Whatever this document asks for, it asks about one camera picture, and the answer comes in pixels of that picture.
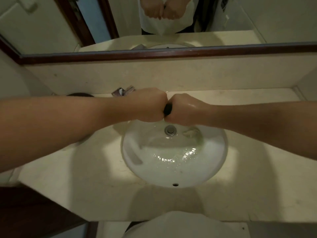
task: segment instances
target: beige countertop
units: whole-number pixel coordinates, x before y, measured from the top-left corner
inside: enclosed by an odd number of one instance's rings
[[[160,44],[180,44],[194,47],[260,44],[254,31],[222,31],[202,33],[180,33],[169,36],[138,35],[125,36],[82,47],[78,52],[130,50],[137,45],[153,47]]]
[[[299,100],[288,88],[186,93],[221,105]],[[214,177],[196,187],[161,188],[125,165],[126,127],[101,129],[78,146],[26,164],[18,179],[86,220],[149,220],[180,210],[223,221],[317,222],[316,161],[226,131],[228,156]]]

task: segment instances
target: wooden mirror frame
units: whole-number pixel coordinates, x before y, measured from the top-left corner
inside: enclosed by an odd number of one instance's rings
[[[317,42],[274,43],[171,49],[118,50],[53,54],[21,54],[0,36],[0,49],[20,65],[158,58],[237,56],[283,53],[315,53]]]

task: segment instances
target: hand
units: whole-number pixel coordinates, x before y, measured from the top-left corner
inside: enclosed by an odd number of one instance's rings
[[[189,1],[190,0],[167,0],[162,17],[170,20],[180,19],[184,16]]]
[[[164,11],[162,0],[140,0],[144,13],[148,17],[161,19]]]
[[[130,93],[132,110],[135,119],[144,122],[157,122],[164,118],[164,108],[167,103],[167,95],[157,88],[144,88]]]
[[[171,114],[165,117],[165,121],[184,126],[206,125],[212,107],[216,107],[188,94],[175,94],[168,102],[173,106]]]

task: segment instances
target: oval sink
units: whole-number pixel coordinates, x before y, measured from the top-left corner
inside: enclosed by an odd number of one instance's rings
[[[222,129],[132,121],[123,138],[127,166],[150,184],[184,188],[203,183],[227,156]]]

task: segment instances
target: sink drain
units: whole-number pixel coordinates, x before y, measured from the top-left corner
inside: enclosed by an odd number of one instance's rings
[[[168,136],[173,136],[176,134],[176,128],[173,125],[166,126],[164,131]]]

